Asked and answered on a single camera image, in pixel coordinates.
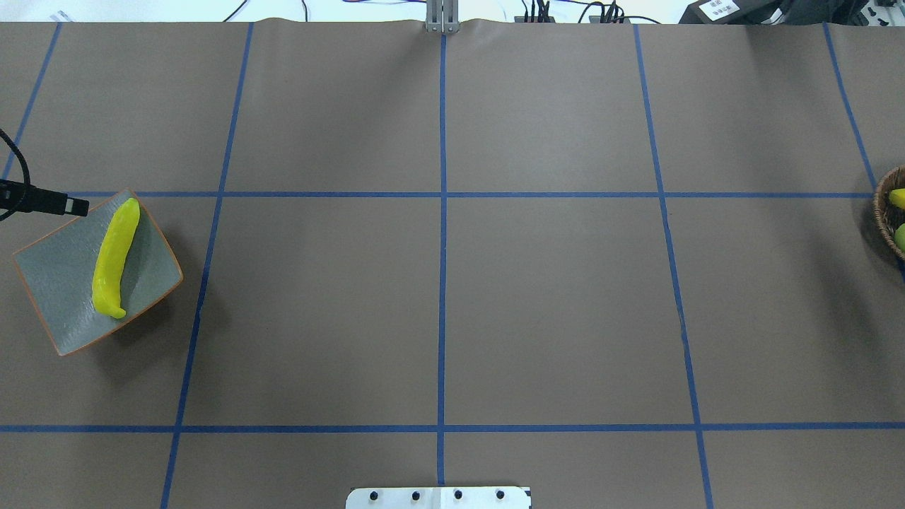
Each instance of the metal bracket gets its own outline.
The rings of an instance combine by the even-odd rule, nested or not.
[[[459,0],[427,0],[424,28],[435,34],[459,32]]]
[[[531,488],[516,486],[358,488],[346,509],[531,509]]]

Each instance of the black connector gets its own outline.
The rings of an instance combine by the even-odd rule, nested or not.
[[[11,209],[22,198],[22,194],[28,189],[25,200],[15,210],[16,212],[43,212],[62,216],[88,215],[88,200],[70,198],[65,193],[48,191],[35,186],[26,187],[21,182],[0,179],[0,208]]]

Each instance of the green fruit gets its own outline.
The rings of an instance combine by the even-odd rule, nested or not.
[[[892,237],[892,240],[896,242],[896,245],[902,251],[905,251],[905,225],[899,226],[896,229],[896,235]]]
[[[898,208],[905,208],[905,189],[893,189],[890,191],[890,203]]]

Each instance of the white label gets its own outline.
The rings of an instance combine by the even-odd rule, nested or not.
[[[706,4],[698,5],[698,7],[711,21],[717,21],[741,10],[732,0],[712,0]]]

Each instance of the square plate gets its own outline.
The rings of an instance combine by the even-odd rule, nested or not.
[[[131,197],[138,199],[132,191],[121,191],[92,209],[87,217],[71,221],[13,255],[34,309],[60,355],[69,355],[110,335],[182,283],[182,269],[173,249],[141,206],[122,274],[126,316],[116,320],[94,310],[91,278],[100,243],[113,213]]]

